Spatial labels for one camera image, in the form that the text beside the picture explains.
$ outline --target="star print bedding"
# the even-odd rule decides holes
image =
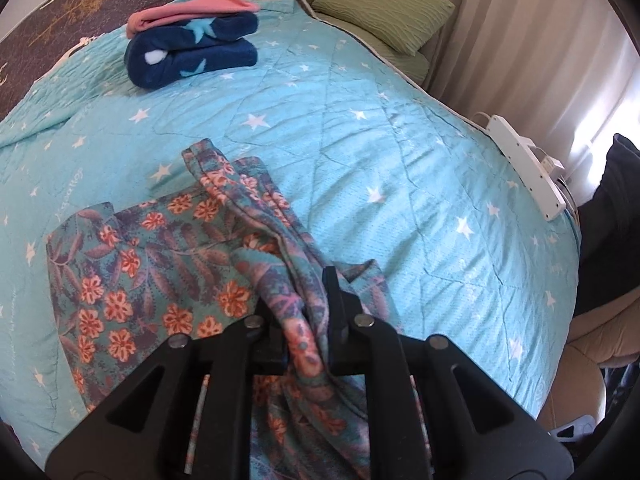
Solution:
[[[259,156],[319,250],[375,259],[401,329],[445,333],[529,413],[574,309],[578,234],[545,222],[491,140],[295,0],[260,3],[253,67],[157,91],[123,66],[124,29],[34,84],[0,123],[0,416],[44,464],[86,413],[56,325],[47,235],[193,184],[179,153],[208,137]]]

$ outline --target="fabric fold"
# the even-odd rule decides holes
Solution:
[[[258,53],[243,36],[257,28],[255,14],[240,12],[140,32],[125,51],[127,74],[136,86],[157,89],[203,72],[253,66]]]
[[[134,12],[127,20],[127,38],[154,27],[181,20],[210,18],[216,14],[257,12],[260,7],[246,0],[187,0]]]
[[[194,186],[117,213],[79,211],[49,237],[54,313],[82,398],[95,406],[167,336],[220,333],[261,297],[292,364],[283,377],[255,378],[252,474],[368,478],[364,378],[324,366],[330,260],[260,160],[231,163],[209,140],[183,158]],[[336,265],[365,310],[397,320],[375,262]]]

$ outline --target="bolt head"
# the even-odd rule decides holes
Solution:
[[[359,326],[361,328],[368,328],[370,326],[373,326],[375,319],[369,314],[356,314],[356,316],[353,318],[353,322],[356,324],[356,326]]]
[[[262,316],[247,316],[244,318],[244,326],[247,328],[260,328],[264,325],[264,318]]]
[[[186,334],[174,334],[169,338],[169,346],[171,348],[184,348],[189,342],[189,336]]]

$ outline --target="folded towel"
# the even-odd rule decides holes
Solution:
[[[258,60],[255,47],[238,38],[257,28],[252,12],[151,28],[129,42],[124,54],[127,73],[133,84],[156,89],[202,72],[253,66]]]
[[[257,12],[260,7],[245,0],[188,0],[134,12],[127,21],[127,37],[149,28],[190,20],[210,18],[214,14]]]

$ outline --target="orange flower print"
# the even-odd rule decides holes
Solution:
[[[242,239],[242,245],[249,249],[262,251],[263,253],[276,254],[276,256],[280,254],[280,249],[275,240],[270,240],[263,244],[260,241],[260,235],[258,233],[251,233],[245,236]]]
[[[196,206],[196,211],[194,211],[193,217],[202,219],[205,222],[211,222],[216,217],[219,210],[220,204],[212,198],[207,198]]]
[[[95,345],[87,336],[80,335],[78,337],[78,351],[80,352],[80,360],[89,364],[94,358]]]
[[[213,316],[207,316],[202,323],[198,324],[198,337],[209,337],[222,333],[222,323],[216,321]]]
[[[131,332],[126,328],[111,330],[109,332],[109,341],[111,341],[107,348],[109,354],[121,363],[126,363],[129,360],[129,356],[136,352],[136,344],[131,338]]]
[[[227,316],[242,317],[249,310],[246,304],[249,296],[250,292],[247,288],[239,286],[236,280],[231,280],[218,294],[218,303]]]
[[[127,249],[120,251],[120,259],[122,260],[122,272],[126,272],[130,278],[133,278],[140,268],[140,258],[136,254],[135,249]]]
[[[162,213],[152,211],[146,214],[146,218],[140,222],[143,228],[147,231],[153,231],[154,229],[165,225],[164,215]]]
[[[222,187],[229,183],[225,170],[207,171],[207,178],[216,187]]]
[[[271,431],[273,431],[273,436],[278,441],[278,444],[282,446],[284,444],[284,434],[287,432],[287,423],[281,418],[271,415],[271,413],[267,416],[267,423]]]
[[[280,209],[274,209],[273,214],[276,215],[276,218],[280,219],[285,227],[291,227],[291,222],[289,222],[289,219],[284,216],[284,213]]]
[[[191,322],[193,322],[193,314],[175,303],[170,303],[166,308],[166,314],[162,314],[162,324],[168,335],[190,334],[193,327]]]
[[[329,433],[333,436],[338,436],[344,431],[344,428],[347,427],[346,421],[341,418],[332,418],[327,411],[323,410],[317,404],[311,405],[311,411],[314,412],[314,415],[318,418],[320,423],[327,428]]]
[[[82,377],[80,370],[76,368],[71,372],[71,376],[74,378],[74,382],[76,383],[76,388],[78,389],[78,392],[80,393],[80,395],[84,394],[84,377]]]
[[[80,300],[86,304],[92,305],[99,300],[104,294],[104,288],[100,284],[100,276],[92,276],[82,279],[82,291],[80,292]]]
[[[80,309],[78,313],[78,325],[80,333],[95,339],[100,335],[100,332],[104,332],[104,325],[98,318],[98,311],[92,308],[85,310]]]
[[[242,182],[246,190],[249,192],[249,196],[251,197],[251,199],[259,202],[260,197],[258,196],[258,180],[252,176],[242,174],[240,175],[240,182]]]
[[[191,203],[191,198],[190,193],[177,196],[169,202],[169,205],[166,208],[174,215],[179,215],[180,213],[184,213],[188,209],[191,209],[191,206],[193,205]]]
[[[274,394],[280,394],[282,392],[279,377],[274,375],[254,376],[254,403],[257,406],[267,404],[271,392]]]
[[[115,229],[106,224],[102,226],[102,229],[100,229],[100,232],[98,232],[98,236],[100,237],[100,240],[103,241],[103,243],[107,244],[112,249],[115,247],[116,242],[120,241]]]
[[[115,319],[118,323],[124,323],[128,317],[133,316],[131,304],[127,301],[127,293],[123,289],[110,292],[105,298],[104,319]]]
[[[275,191],[271,196],[280,209],[289,209],[291,207],[289,202],[287,202],[287,199],[283,197],[282,193]]]
[[[286,227],[291,227],[289,220],[284,216],[284,213],[281,210],[281,208],[288,209],[290,207],[289,202],[287,202],[287,200],[278,192],[274,193],[274,196],[277,196],[278,202],[276,202],[276,200],[272,198],[267,191],[265,191],[262,196],[262,200],[266,202],[269,208],[273,211],[273,214],[276,215],[276,217],[279,218]]]
[[[222,170],[229,175],[233,175],[236,172],[236,170],[234,170],[234,167],[228,160],[222,162]]]

